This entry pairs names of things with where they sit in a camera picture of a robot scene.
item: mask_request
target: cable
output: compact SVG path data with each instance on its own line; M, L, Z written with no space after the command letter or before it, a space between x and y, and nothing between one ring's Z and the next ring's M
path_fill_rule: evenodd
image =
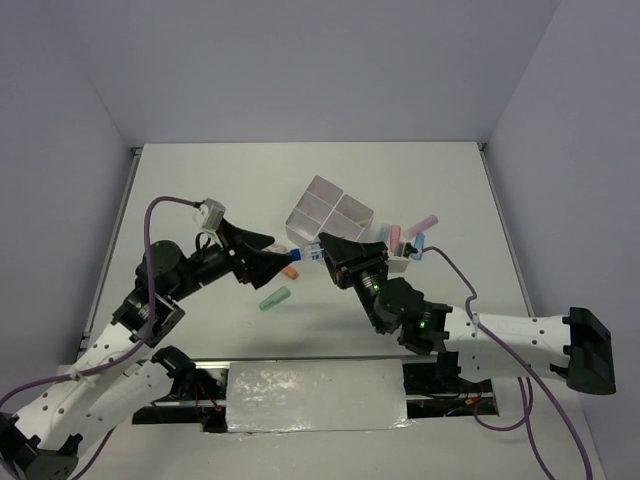
M98 459L98 457L102 453L102 450L104 449L104 447L107 446L107 442L111 438L111 435L113 434L114 430L115 430L115 428L112 428L111 430L109 430L107 432L107 434L102 439L102 442L100 442L100 445L98 446L98 449L94 452L93 456L91 457L91 460L89 460L87 462L87 464L84 466L84 468L78 472L78 475L73 477L71 480L79 480L80 477L82 477L85 473L87 473L87 471L93 466L93 464L96 462L96 460Z
M449 410L448 412L446 412L444 414L445 417L448 417L449 415L451 415L453 412L457 412L458 410L460 410L461 408L463 408L463 405L460 405L459 407L456 408L452 408L451 410Z
M205 390L205 388L202 386L201 383L198 383L198 386L200 387L200 389L202 390L202 393L205 394L205 396L209 399L209 401L213 404L213 407L216 409L216 412L221 412L222 411L222 407L220 405L218 405L218 402L216 402L213 397L211 397L211 395L209 395L207 393L207 391Z
M184 200L182 198L177 198L177 197L169 197L169 196L162 196L162 197L158 197L156 199L154 199L149 206L147 207L147 210L145 211L144 214L144 232L143 232L143 237L144 237L144 253L145 253L145 261L146 261L146 267L147 267L147 290L149 291L149 321L147 323L147 328L145 330L145 332L140 336L139 340L136 342L136 344L133 346L133 348L131 348L131 350L129 350L127 353L125 353L124 355L122 355L121 357L115 359L113 362L109 362L103 365L98 365L97 367L93 367L93 368L88 368L86 370L82 370L80 372L80 374L82 376L85 377L89 377L89 376L93 376L93 375L97 375L99 373L104 372L105 370L108 370L110 368L115 367L116 365L120 365L121 363L127 361L129 358L131 358L133 355L135 355L141 348L143 345L145 345L147 343L147 341L151 338L152 334L153 334L153 326L156 322L156 302L155 302L155 297L156 297L156 284L155 284L155 278L153 276L153 258L152 258L152 252L151 252L151 214L153 213L153 209L162 202L173 202L173 203L178 203L181 205L187 205L189 207L194 207L194 208L198 208L200 206L200 202L192 202L189 200ZM69 374L65 374L65 375L56 375L53 377L47 377L47 378L43 378L41 380L34 380L33 382L29 382L29 383L25 383L24 385L20 385L16 388L14 388L13 390L11 390L9 393L7 393L5 396L3 396L0 399L0 410L2 410L3 405L12 397L18 395L19 393L22 393L26 390L30 390L32 388L35 387L40 387L42 385L48 385L50 383L59 383L59 382L66 382L71 380L71 376ZM2 464L2 466L4 467L4 469L7 471L7 473L9 473L9 475L11 475L13 478L17 478L14 473L12 472L12 468L9 467L9 465L4 461L4 460L0 460L0 463Z
M432 400L457 400L460 398L460 394L456 394L453 396L448 396L448 395L431 395L428 393L420 393L418 392L416 395L420 395L421 397L426 397Z
M150 402L149 405L151 405L153 411L156 412L156 416L158 417L158 420L160 420L160 423L166 423L164 420L164 415L162 415L162 409L158 406L158 404L156 402Z
M531 416L525 417L525 426L527 429L527 437L529 438L529 445L531 445L533 456L536 457L536 460L538 461L538 465L540 465L540 468L542 469L542 471L544 472L544 474L547 476L549 480L556 480L555 477L551 474L551 471L549 470L547 465L544 463L544 460L542 459L542 455L540 455L540 452L538 451L538 446L536 445L536 439L533 437L533 430L531 429Z
M487 398L486 400L480 400L478 403L476 403L475 407L473 408L473 418L476 419L476 422L478 422L484 428L488 428L489 430L493 430L495 432L510 432L511 430L515 430L516 428L521 427L529 419L529 416L531 415L531 410L533 410L533 385L531 385L531 380L527 378L527 387L529 388L529 401L527 404L527 394L524 391L524 383L522 383L521 378L518 378L518 384L520 385L520 394L522 395L522 399L524 401L523 403L524 415L519 421L507 427L496 427L494 425L489 425L488 423L485 423L478 416L478 411L480 410L480 407L482 405L493 400L492 398Z
M202 237L207 238L206 242L204 242L204 245L202 244ZM209 235L204 232L200 232L198 235L196 235L196 252L199 252L203 248L207 248L209 245L211 245L211 237Z
M467 299L465 300L465 302L464 302L464 308L465 308L465 311L467 312L467 315L469 316L469 318L473 320L473 312L471 310L471 302L478 298L478 293L476 292L476 289L473 288L473 285L471 285L471 282L467 279L467 277L464 275L464 273L462 273L462 271L458 268L458 266L455 263L453 263L453 260L451 260L451 258L449 258L449 256L446 253L444 253L438 247L427 247L427 248L423 248L422 249L422 253L430 252L430 251L434 251L434 252L437 252L438 254L440 254L440 256L458 274L460 279L464 282L464 284L467 286L467 288L471 292L471 295L469 295L467 297ZM553 394L553 392L551 390L549 390L549 387L547 387L547 385L544 383L542 378L540 378L540 375L538 375L536 373L536 371L529 366L529 364L518 354L518 352L516 352L513 348L511 348L511 346L509 346L504 340L502 340L500 337L498 337L490 329L485 327L481 322L478 322L477 325L478 325L478 328L480 330L482 330L482 332L484 332L489 338L491 338L494 342L496 342L498 345L500 345L509 355L511 355L522 366L522 368L525 369L525 371L529 374L529 376L532 377L536 381L536 383L540 386L540 388L545 393L545 395L547 396L549 401L555 407L556 411L558 412L558 414L562 418L562 421L567 426L567 429L569 430L569 433L573 437L573 441L575 442L576 447L578 448L578 451L580 452L580 456L582 457L582 463L584 464L584 469L585 469L585 474L586 474L587 480L593 480L593 469L591 468L591 462L589 460L589 454L587 453L587 449L585 448L584 443L582 442L582 439L580 438L580 434L576 430L576 427L573 425L573 422L569 418L569 415L567 415L567 412L564 410L564 408L562 408L562 405L560 404L560 402L558 401L556 396ZM528 420L529 420L528 416L525 415L525 424L528 422ZM531 444L531 450L533 451L533 454L536 457L536 460L540 464L540 468L542 468L542 470L545 472L545 474L547 474L547 476L550 479L552 479L553 476L550 476L551 474L548 473L549 470L547 469L547 467L544 464L544 462L542 462L542 458L540 457L540 454L539 454L539 452L537 450L537 446L535 444L535 441L532 440L533 439L533 433L531 432L530 428L529 428L528 432L530 432L529 443Z
M198 423L202 423L202 420L200 419L200 411L198 410L198 386L196 385L195 387L195 400L196 400L196 420L198 420Z
M482 382L480 382L478 385L480 385L480 393L478 393L477 397L474 397L474 400L477 402L482 400L482 394L484 394L484 385L482 385Z

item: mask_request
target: pink marker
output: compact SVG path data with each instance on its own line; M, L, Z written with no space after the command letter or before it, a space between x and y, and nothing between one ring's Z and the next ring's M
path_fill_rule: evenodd
M436 223L438 223L438 217L435 215L430 215L424 220L416 223L413 227L404 231L402 236L407 240L411 240L417 234L424 232L426 229L433 227Z
M398 249L400 243L400 225L391 225L391 235L389 236L389 250L392 254Z

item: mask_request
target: orange marker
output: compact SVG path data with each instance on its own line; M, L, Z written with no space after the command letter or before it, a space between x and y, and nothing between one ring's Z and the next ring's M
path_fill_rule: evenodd
M298 272L292 266L284 267L282 269L282 273L284 273L291 280L295 280L296 278L298 278Z
M389 236L389 248L391 254L395 255L400 244L400 225L391 225L391 235Z

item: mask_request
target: clear plastic box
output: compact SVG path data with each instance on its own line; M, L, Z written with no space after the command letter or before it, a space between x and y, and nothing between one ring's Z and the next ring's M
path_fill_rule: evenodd
M299 247L327 232L347 240L360 240L373 218L373 210L322 177L314 177L287 218L287 238Z

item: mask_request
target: white tabletop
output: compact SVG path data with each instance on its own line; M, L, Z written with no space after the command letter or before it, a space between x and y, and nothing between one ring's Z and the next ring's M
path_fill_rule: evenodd
M375 211L376 222L408 227L430 214L440 223L430 244L447 251L479 293L475 309L526 315L513 259L481 156L474 143L327 143L147 145L98 302L93 335L131 290L142 256L142 218L159 195L212 197L239 227L284 239L284 222L314 175L336 183ZM186 254L197 233L191 212L162 205L154 240L171 239ZM278 278L254 291L228 277L182 302L187 316L165 344L193 358L382 356L407 352L395 338L376 335L352 291L339 291L317 263L300 278ZM435 256L405 275L426 298L462 304L464 286ZM292 297L263 313L258 303L287 285ZM603 479L577 395L561 382L559 395L585 440L595 478ZM494 381L502 418L521 413L515 380ZM538 390L533 413L538 445L556 478L584 478L571 437ZM204 434L195 425L118 427L92 479L386 480L493 478L538 480L524 429L490 432L469 417L420 419L408 428L372 432Z
M117 237L92 340L133 287L143 252L142 219L160 195L211 197L238 227L285 241L284 222L320 175L374 211L380 222L408 228L435 214L427 242L448 252L478 290L474 307L526 315L523 293L475 143L288 143L146 145ZM160 205L152 240L173 240L188 256L198 230L192 211ZM246 359L404 355L395 336L376 334L353 291L340 291L317 262L297 263L255 291L232 275L181 302L186 317L163 345L193 358ZM425 298L461 305L464 285L436 254L404 275ZM282 285L290 299L268 312L258 304Z

